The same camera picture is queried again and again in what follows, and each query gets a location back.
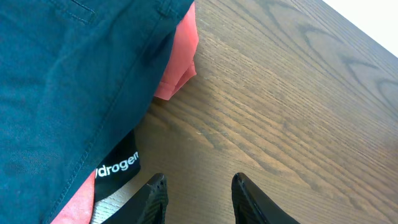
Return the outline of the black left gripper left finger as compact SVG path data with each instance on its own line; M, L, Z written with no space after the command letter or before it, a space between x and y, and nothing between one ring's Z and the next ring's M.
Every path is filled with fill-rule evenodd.
M103 224L164 224L168 203L167 178L157 173Z

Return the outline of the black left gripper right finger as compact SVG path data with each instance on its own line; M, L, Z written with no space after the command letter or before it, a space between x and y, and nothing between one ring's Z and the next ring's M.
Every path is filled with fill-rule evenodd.
M236 224L299 224L242 172L234 175L231 191Z

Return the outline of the red printed t-shirt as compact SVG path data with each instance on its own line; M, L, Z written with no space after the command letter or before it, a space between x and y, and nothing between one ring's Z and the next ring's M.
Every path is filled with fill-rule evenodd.
M195 5L191 4L177 26L171 55L154 96L169 100L191 77L196 75L193 58L197 45ZM95 203L95 169L81 183L79 189L57 214L52 223L89 223L91 221Z

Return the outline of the navy shorts on pile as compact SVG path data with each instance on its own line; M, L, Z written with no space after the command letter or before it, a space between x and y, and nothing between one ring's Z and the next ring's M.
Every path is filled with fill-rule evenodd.
M50 223L145 115L191 0L1 1L1 222Z

